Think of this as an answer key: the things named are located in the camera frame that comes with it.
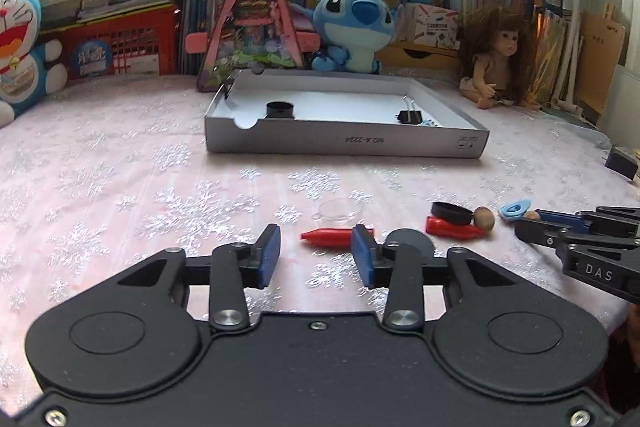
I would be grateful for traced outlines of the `black power adapter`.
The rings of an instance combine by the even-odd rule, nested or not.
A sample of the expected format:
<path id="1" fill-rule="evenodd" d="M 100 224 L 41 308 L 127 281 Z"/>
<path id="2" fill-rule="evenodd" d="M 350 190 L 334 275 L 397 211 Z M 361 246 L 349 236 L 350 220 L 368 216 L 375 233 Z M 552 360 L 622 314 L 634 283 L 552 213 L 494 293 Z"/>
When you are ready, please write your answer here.
<path id="1" fill-rule="evenodd" d="M 628 180 L 633 180 L 639 169 L 636 155 L 620 147 L 611 148 L 605 161 L 605 167 Z"/>

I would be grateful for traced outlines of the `large black binder clip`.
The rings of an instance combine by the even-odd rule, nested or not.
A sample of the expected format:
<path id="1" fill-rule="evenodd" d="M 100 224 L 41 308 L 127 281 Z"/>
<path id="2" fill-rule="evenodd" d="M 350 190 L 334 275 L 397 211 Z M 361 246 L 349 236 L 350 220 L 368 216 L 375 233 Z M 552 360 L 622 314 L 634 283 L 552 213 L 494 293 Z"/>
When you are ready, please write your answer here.
<path id="1" fill-rule="evenodd" d="M 418 109 L 418 106 L 416 106 L 416 102 L 413 100 L 413 98 L 405 95 L 402 98 L 402 101 L 404 101 L 405 103 L 405 108 L 401 109 L 398 112 L 398 114 L 396 115 L 396 119 L 401 124 L 422 124 L 422 113 L 420 109 Z"/>

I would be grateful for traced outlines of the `red plastic basket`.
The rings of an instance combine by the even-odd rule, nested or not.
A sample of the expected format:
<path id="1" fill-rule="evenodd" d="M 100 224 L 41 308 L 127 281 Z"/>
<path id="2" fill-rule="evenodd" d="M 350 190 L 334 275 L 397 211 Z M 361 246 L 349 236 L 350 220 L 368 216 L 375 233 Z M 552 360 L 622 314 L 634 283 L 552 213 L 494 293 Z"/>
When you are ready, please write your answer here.
<path id="1" fill-rule="evenodd" d="M 43 31 L 39 41 L 58 40 L 58 61 L 71 82 L 92 77 L 177 72 L 180 10 L 172 4 Z"/>

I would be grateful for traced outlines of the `pink triangular toy house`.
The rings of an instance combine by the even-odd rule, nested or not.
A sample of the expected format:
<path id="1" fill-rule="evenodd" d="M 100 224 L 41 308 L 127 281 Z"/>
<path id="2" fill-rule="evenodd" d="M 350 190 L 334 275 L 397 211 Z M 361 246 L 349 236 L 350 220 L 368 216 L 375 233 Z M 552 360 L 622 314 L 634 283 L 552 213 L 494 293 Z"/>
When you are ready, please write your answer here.
<path id="1" fill-rule="evenodd" d="M 184 44 L 202 58 L 196 89 L 214 92 L 238 69 L 304 68 L 320 36 L 288 0 L 224 0 L 212 29 L 191 32 Z"/>

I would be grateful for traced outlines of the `light blue plastic clip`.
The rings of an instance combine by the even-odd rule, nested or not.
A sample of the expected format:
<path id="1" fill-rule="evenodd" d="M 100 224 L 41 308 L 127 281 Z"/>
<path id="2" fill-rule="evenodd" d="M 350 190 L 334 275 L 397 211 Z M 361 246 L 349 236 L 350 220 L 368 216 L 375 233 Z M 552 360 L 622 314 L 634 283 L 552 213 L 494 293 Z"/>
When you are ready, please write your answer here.
<path id="1" fill-rule="evenodd" d="M 514 222 L 522 219 L 525 213 L 529 210 L 532 202 L 526 199 L 520 199 L 516 202 L 508 202 L 502 205 L 499 210 L 499 216 L 503 221 Z"/>

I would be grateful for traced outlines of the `Stitch plush toy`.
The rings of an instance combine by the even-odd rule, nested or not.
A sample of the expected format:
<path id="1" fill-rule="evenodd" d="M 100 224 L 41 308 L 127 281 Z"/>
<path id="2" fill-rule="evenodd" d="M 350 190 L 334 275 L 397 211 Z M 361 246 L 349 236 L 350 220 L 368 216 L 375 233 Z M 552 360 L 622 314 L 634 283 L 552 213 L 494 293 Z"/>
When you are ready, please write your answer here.
<path id="1" fill-rule="evenodd" d="M 376 54 L 396 35 L 395 13 L 384 0 L 320 0 L 313 10 L 295 3 L 290 9 L 306 17 L 320 36 L 320 48 L 310 62 L 312 70 L 381 72 Z"/>

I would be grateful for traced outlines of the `white cardboard tray box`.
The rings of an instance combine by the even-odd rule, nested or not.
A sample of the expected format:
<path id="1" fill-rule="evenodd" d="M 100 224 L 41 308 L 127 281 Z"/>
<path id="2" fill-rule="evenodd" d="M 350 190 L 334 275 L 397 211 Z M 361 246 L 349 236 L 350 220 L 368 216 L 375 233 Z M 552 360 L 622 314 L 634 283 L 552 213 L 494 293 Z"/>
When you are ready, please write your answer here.
<path id="1" fill-rule="evenodd" d="M 401 124 L 402 98 L 423 120 Z M 266 104 L 294 105 L 293 119 L 266 117 Z M 489 131 L 419 81 L 380 75 L 269 69 L 236 75 L 229 98 L 221 89 L 204 118 L 210 153 L 479 158 Z"/>

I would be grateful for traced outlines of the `red crayon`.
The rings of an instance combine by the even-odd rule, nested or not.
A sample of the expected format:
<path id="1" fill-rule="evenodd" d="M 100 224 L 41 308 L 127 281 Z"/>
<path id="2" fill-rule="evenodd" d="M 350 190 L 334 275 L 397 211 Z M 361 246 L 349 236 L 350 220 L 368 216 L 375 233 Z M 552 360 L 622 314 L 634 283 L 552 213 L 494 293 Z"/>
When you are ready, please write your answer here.
<path id="1" fill-rule="evenodd" d="M 446 239 L 460 239 L 460 241 L 470 241 L 471 239 L 481 239 L 486 235 L 482 229 L 474 225 L 453 225 L 452 223 L 433 216 L 426 218 L 425 232 Z"/>
<path id="2" fill-rule="evenodd" d="M 300 240 L 308 245 L 334 251 L 349 251 L 352 246 L 352 229 L 320 228 L 300 234 Z"/>

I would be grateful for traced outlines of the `pink snowflake tablecloth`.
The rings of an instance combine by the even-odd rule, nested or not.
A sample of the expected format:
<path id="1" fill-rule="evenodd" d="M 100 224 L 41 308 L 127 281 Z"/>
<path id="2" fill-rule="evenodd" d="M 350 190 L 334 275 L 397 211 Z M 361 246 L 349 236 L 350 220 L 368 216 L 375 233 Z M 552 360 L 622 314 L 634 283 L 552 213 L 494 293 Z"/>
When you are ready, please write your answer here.
<path id="1" fill-rule="evenodd" d="M 107 77 L 40 103 L 1 132 L 1 405 L 39 388 L 24 355 L 41 313 L 157 253 L 198 256 L 282 231 L 264 311 L 381 311 L 352 258 L 300 241 L 342 204 L 378 237 L 422 229 L 432 202 L 497 209 L 527 198 L 577 212 L 639 202 L 639 187 L 604 165 L 602 147 L 567 124 L 517 108 L 465 112 L 489 132 L 479 160 L 209 154 L 209 96 L 186 77 Z"/>

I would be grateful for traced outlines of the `small black binder clip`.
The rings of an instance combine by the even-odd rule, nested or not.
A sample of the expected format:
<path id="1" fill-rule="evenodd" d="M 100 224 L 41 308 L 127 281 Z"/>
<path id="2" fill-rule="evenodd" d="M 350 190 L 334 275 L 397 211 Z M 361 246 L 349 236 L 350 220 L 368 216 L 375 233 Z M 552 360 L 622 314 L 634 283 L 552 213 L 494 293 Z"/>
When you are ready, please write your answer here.
<path id="1" fill-rule="evenodd" d="M 230 95 L 231 89 L 232 89 L 232 87 L 233 87 L 233 85 L 234 85 L 234 82 L 235 82 L 235 78 L 236 78 L 236 75 L 235 75 L 235 73 L 234 73 L 234 72 L 232 72 L 232 74 L 230 74 L 230 75 L 229 75 L 229 76 L 228 76 L 228 77 L 227 77 L 227 78 L 226 78 L 226 79 L 221 83 L 220 89 L 221 89 L 221 92 L 222 92 L 222 95 L 224 96 L 224 98 L 229 98 L 229 95 Z"/>

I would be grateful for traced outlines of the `black round container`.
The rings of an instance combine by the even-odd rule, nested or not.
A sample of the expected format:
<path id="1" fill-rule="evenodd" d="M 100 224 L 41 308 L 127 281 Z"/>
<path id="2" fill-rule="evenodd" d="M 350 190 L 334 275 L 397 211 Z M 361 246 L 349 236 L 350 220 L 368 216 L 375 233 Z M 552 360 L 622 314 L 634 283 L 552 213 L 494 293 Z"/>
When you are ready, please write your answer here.
<path id="1" fill-rule="evenodd" d="M 266 117 L 277 119 L 293 119 L 294 105 L 285 101 L 272 101 L 266 104 Z"/>

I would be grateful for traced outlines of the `white patterned cardboard box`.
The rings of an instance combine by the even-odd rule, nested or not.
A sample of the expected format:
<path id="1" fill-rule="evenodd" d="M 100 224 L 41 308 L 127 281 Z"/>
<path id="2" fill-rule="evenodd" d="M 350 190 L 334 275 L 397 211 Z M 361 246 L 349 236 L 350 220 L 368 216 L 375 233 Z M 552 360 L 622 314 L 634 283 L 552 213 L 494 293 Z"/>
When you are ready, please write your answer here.
<path id="1" fill-rule="evenodd" d="M 457 49 L 459 14 L 439 6 L 408 3 L 405 10 L 404 39 L 421 46 Z"/>

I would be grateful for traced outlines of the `black shallow round lid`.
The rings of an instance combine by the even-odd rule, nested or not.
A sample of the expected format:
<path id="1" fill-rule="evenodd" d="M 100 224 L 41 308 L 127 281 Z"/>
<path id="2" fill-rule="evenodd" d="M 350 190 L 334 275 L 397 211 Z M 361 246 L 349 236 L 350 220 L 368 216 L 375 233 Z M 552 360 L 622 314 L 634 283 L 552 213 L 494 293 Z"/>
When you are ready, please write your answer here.
<path id="1" fill-rule="evenodd" d="M 432 202 L 431 215 L 459 227 L 470 225 L 474 218 L 472 210 L 451 202 Z"/>

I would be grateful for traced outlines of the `brown-haired baby doll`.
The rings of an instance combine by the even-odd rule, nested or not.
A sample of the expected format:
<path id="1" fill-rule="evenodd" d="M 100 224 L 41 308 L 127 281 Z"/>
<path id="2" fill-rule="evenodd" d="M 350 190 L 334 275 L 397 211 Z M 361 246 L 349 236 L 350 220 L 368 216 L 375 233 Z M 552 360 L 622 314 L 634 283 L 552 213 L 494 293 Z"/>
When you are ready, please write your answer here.
<path id="1" fill-rule="evenodd" d="M 540 109 L 527 94 L 534 45 L 526 20 L 504 6 L 485 6 L 464 28 L 461 94 L 480 109 L 498 105 Z"/>

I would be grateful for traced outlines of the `clear plastic round lid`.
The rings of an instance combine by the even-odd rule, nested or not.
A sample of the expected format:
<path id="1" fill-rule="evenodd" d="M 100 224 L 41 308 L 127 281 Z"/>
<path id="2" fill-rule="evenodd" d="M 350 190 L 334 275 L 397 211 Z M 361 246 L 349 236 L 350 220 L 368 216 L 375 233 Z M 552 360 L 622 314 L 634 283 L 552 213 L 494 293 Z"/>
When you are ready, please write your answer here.
<path id="1" fill-rule="evenodd" d="M 322 202 L 314 217 L 326 223 L 346 223 L 360 220 L 362 213 L 362 202 L 350 198 L 334 198 Z"/>

